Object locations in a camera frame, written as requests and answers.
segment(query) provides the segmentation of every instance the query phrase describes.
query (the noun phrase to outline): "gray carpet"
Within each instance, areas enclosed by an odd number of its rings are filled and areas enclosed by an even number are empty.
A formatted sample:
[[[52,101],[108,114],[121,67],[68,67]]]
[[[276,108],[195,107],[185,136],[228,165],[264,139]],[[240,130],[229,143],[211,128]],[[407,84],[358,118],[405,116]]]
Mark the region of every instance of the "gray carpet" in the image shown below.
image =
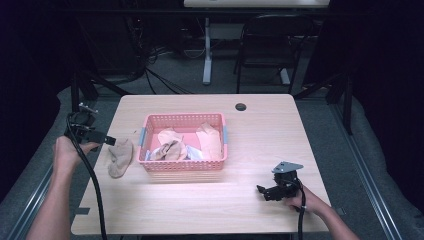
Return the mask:
[[[158,57],[149,69],[162,77],[172,81],[180,87],[196,94],[235,93],[236,77],[232,74],[234,67],[234,53],[231,44],[221,42],[214,48],[212,83],[208,86],[202,84],[203,56],[188,58],[165,53]],[[302,58],[295,92],[301,90],[300,83],[307,66],[308,55],[312,52],[313,44]],[[164,87],[163,83],[150,75],[150,81],[157,94],[174,94]],[[241,93],[285,93],[287,87],[266,86],[279,81],[272,73],[266,71],[249,70],[243,75]],[[153,94],[149,88],[146,76],[123,83],[121,88],[135,94]],[[108,89],[97,86],[100,93],[98,101],[90,104],[99,110],[100,114],[94,126],[97,130],[107,132],[116,111],[119,97]],[[323,96],[326,89],[320,90],[305,100],[296,102],[302,118],[306,133],[312,146],[318,167],[327,188],[333,207],[343,209],[343,220],[356,232],[361,239],[387,239],[378,216],[359,178],[355,159],[334,115],[333,106],[326,104]],[[42,180],[52,161],[51,146],[56,137],[63,134],[65,117],[71,111],[70,89],[62,91],[58,97],[62,102],[61,111],[46,135],[38,151],[28,164],[20,179],[0,205],[0,239],[7,239],[9,233],[19,222],[21,213],[31,198],[31,194]],[[352,129],[354,139],[361,150],[370,172],[380,190],[387,208],[399,229],[403,239],[424,239],[424,218],[399,192],[396,184],[385,171],[384,156],[378,141],[363,114],[357,101],[353,104]],[[96,153],[89,155],[92,163],[96,161]],[[84,194],[88,184],[89,175],[81,164],[73,178],[71,188],[70,210],[73,220],[75,210]],[[111,239],[120,239],[121,236],[111,236]],[[331,239],[328,233],[307,233],[305,239]],[[72,236],[72,239],[100,239],[100,236]],[[137,239],[136,236],[125,236],[124,239]],[[285,239],[284,235],[188,235],[188,236],[143,236],[142,239]]]

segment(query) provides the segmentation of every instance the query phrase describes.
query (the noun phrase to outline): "human arm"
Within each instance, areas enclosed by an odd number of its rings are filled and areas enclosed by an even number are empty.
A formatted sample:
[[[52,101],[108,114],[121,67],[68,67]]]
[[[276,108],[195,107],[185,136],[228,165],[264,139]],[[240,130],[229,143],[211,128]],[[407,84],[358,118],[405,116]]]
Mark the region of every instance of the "human arm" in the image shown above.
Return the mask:
[[[87,154],[99,144],[86,143],[80,146]],[[65,136],[56,139],[53,151],[53,173],[49,189],[27,234],[27,239],[70,239],[69,190],[72,175],[81,158],[71,140]]]
[[[307,187],[303,186],[303,191],[306,196],[306,211],[316,214],[324,221],[333,239],[359,239],[358,236],[343,222],[333,208],[312,193]],[[296,197],[285,199],[284,204],[300,208],[302,205],[301,195],[301,192],[298,191]]]

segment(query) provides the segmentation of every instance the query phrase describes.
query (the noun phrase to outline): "human hand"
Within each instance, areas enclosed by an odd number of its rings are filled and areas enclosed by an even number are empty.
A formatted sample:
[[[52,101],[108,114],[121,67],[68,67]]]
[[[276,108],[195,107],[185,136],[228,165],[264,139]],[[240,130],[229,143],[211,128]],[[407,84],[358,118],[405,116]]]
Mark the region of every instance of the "human hand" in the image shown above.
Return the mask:
[[[325,211],[326,208],[329,208],[328,204],[322,201],[317,195],[312,193],[307,187],[303,186],[303,192],[306,197],[306,211],[312,212],[315,214],[320,214]],[[297,207],[301,208],[302,206],[302,192],[300,190],[297,191],[296,197],[285,198],[284,205],[289,206],[291,208]]]
[[[91,149],[98,147],[100,144],[89,142],[80,144],[80,147],[84,154],[87,154]],[[53,146],[54,158],[53,158],[53,170],[60,173],[73,173],[75,168],[81,162],[81,158],[78,155],[72,141],[61,136],[56,139],[56,144]]]

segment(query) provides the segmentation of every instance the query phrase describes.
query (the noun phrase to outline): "chair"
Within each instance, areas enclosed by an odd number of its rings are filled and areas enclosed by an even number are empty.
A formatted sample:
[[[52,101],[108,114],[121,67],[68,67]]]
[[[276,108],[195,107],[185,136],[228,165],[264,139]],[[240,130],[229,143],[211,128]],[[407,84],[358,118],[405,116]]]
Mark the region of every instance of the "chair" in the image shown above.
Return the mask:
[[[237,93],[240,93],[243,66],[276,68],[277,74],[284,68],[293,68],[288,90],[290,94],[303,42],[312,30],[312,19],[303,15],[262,14],[251,18],[243,27],[234,66],[234,74],[237,72]]]

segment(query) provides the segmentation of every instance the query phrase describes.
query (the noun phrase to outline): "white desk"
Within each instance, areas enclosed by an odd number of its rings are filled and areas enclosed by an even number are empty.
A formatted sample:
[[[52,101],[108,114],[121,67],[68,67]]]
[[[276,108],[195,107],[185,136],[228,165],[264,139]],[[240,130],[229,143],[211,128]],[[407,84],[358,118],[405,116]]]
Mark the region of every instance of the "white desk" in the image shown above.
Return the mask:
[[[247,106],[235,109],[237,103]],[[122,178],[108,175],[111,155],[104,145],[95,165],[108,234],[230,234],[297,232],[299,214],[281,201],[265,201],[256,185],[276,185],[271,170],[281,161],[302,164],[298,176],[325,202],[327,192],[290,95],[125,96],[108,135],[138,144],[148,114],[221,112],[227,126],[228,158],[223,170],[147,173],[136,161]],[[72,232],[100,234],[96,194],[87,185]],[[328,231],[317,216],[306,213],[304,231]]]
[[[326,8],[330,0],[184,0],[185,7],[191,8]],[[203,84],[211,83],[212,53],[210,40],[209,19],[205,21],[205,67],[203,70]]]

